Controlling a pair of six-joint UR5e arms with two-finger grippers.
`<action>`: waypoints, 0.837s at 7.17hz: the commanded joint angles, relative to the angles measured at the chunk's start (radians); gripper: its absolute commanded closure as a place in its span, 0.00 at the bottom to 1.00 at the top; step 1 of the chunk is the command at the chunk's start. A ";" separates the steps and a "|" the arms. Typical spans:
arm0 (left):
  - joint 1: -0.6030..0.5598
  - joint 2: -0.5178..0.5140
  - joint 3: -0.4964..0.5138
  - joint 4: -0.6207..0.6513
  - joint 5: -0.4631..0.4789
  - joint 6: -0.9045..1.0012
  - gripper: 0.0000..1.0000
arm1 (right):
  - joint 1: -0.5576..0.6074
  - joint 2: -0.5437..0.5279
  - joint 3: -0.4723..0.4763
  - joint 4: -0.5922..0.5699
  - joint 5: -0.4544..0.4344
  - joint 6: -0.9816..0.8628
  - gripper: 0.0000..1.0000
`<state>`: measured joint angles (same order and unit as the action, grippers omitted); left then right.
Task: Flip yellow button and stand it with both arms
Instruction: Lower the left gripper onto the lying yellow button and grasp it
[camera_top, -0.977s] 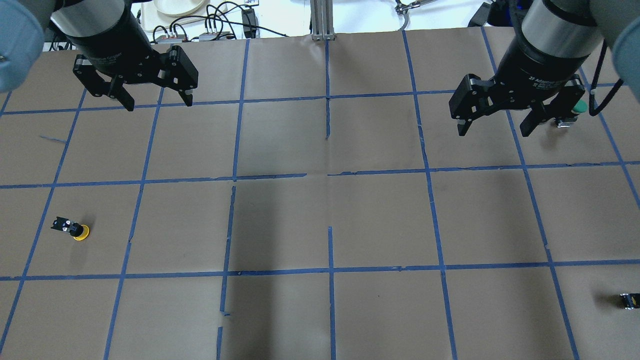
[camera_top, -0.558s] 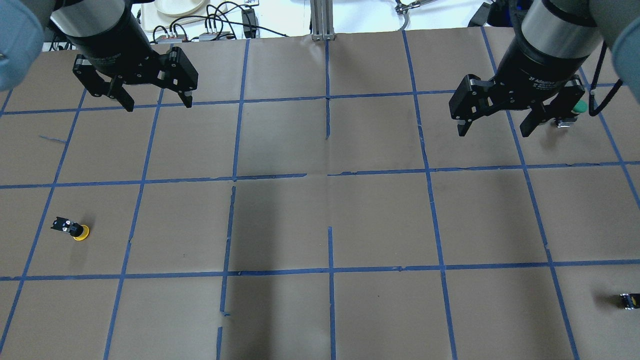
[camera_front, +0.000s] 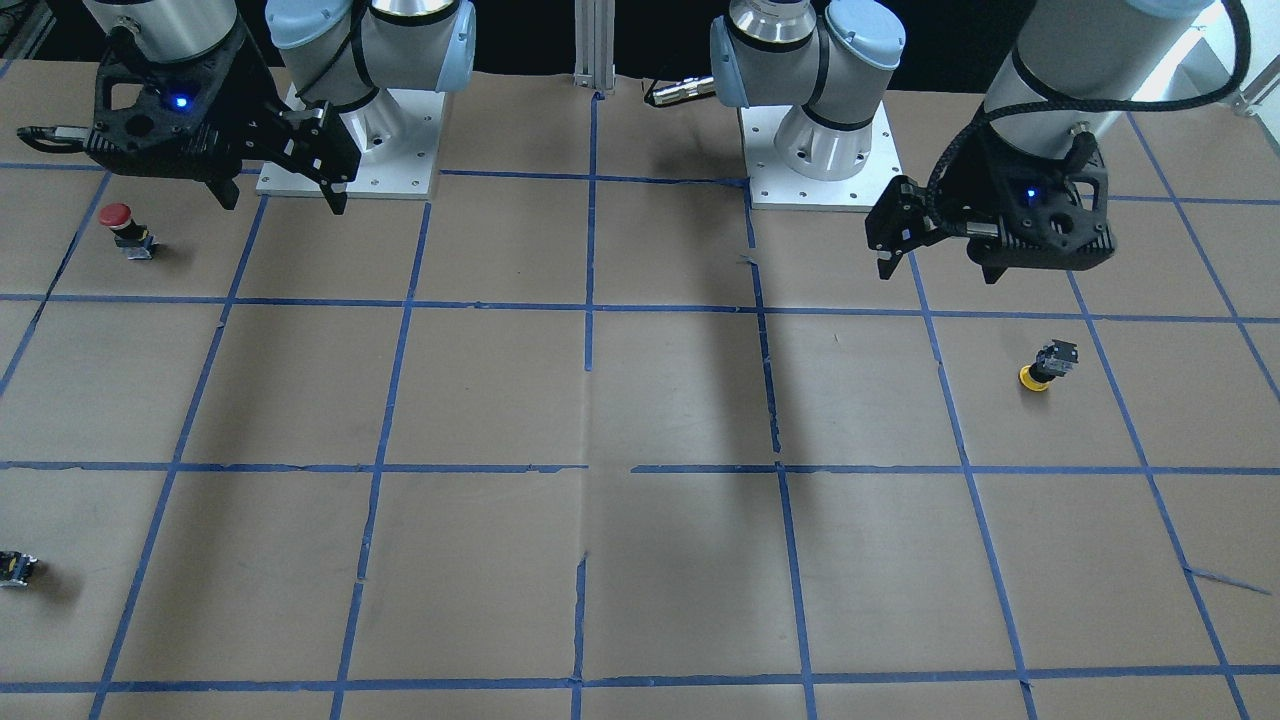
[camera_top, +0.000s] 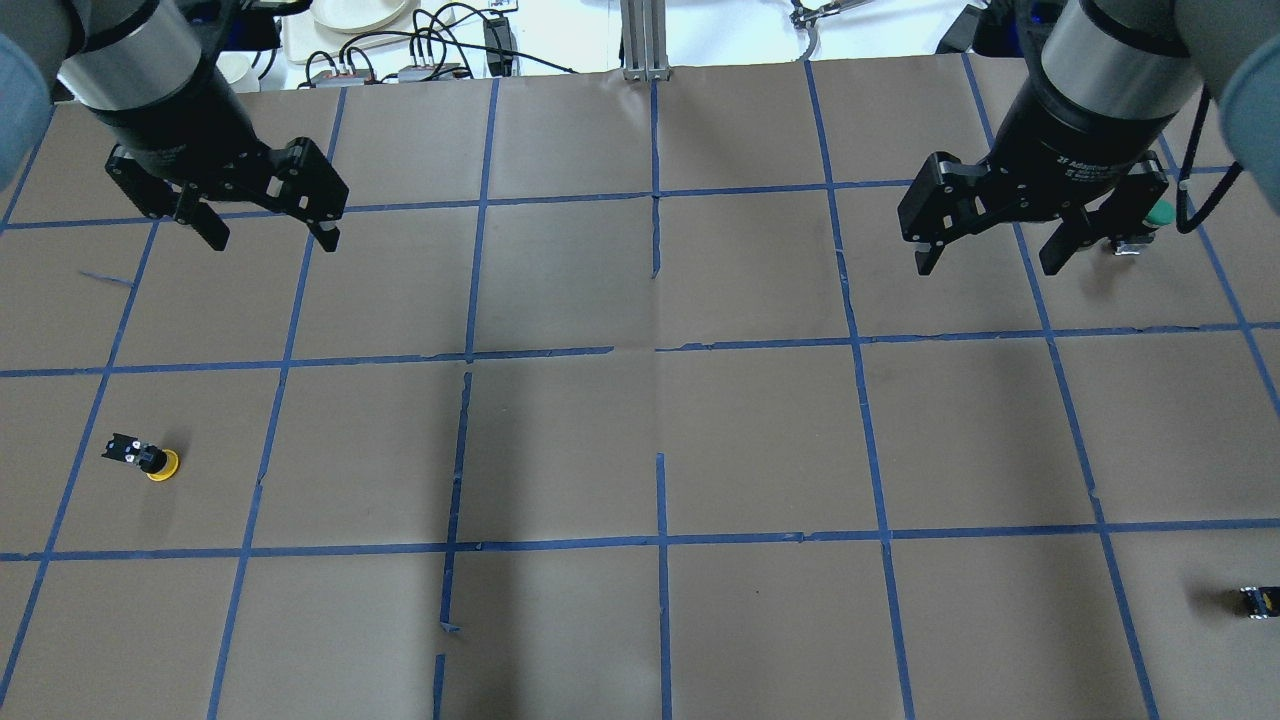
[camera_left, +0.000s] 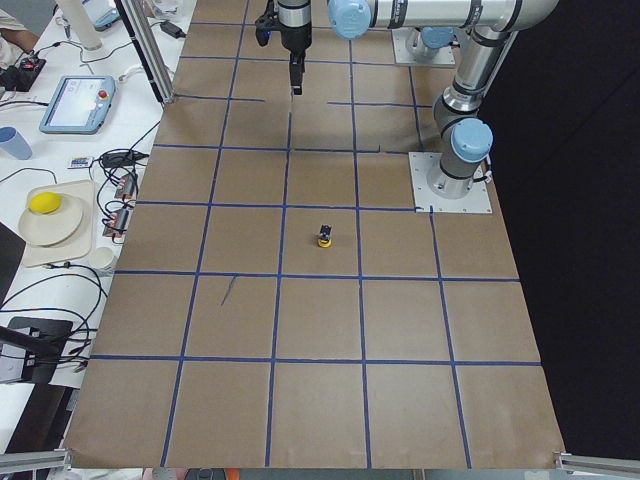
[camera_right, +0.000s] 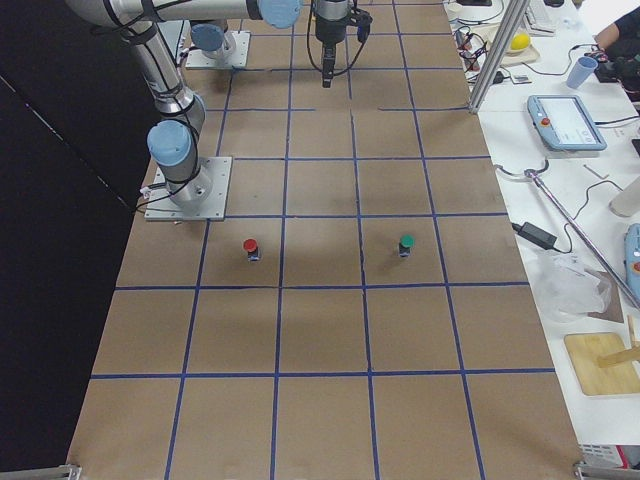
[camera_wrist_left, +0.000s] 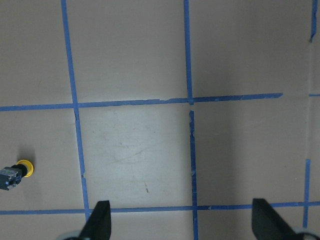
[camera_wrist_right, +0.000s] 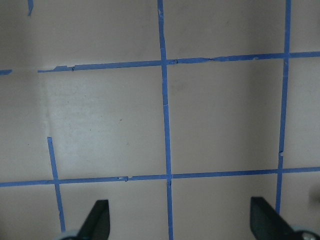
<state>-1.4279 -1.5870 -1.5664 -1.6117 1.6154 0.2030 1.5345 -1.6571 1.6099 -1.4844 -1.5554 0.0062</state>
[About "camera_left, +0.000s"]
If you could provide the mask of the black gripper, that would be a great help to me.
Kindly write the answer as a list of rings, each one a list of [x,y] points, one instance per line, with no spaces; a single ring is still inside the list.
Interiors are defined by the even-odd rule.
[[[289,50],[289,77],[291,91],[301,95],[305,73],[305,51],[312,43],[310,0],[277,0],[277,16],[281,30],[281,43]]]

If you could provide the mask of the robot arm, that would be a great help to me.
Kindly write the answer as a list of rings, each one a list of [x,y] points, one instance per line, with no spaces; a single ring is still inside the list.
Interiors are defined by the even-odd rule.
[[[452,27],[414,27],[405,41],[409,53],[419,59],[434,57],[455,39]]]
[[[393,31],[398,62],[455,66],[451,85],[433,105],[443,152],[426,182],[434,194],[457,200],[479,182],[475,172],[489,157],[492,131],[476,115],[513,35],[540,23],[556,5],[523,0],[330,1],[327,15],[334,33],[345,40],[374,28]]]

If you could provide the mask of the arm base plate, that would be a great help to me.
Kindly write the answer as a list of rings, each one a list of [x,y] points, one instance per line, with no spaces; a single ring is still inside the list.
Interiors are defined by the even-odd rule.
[[[395,62],[400,65],[453,68],[452,27],[411,27],[392,33]]]
[[[414,210],[419,213],[491,214],[482,164],[467,179],[454,179],[441,169],[442,154],[410,152]]]

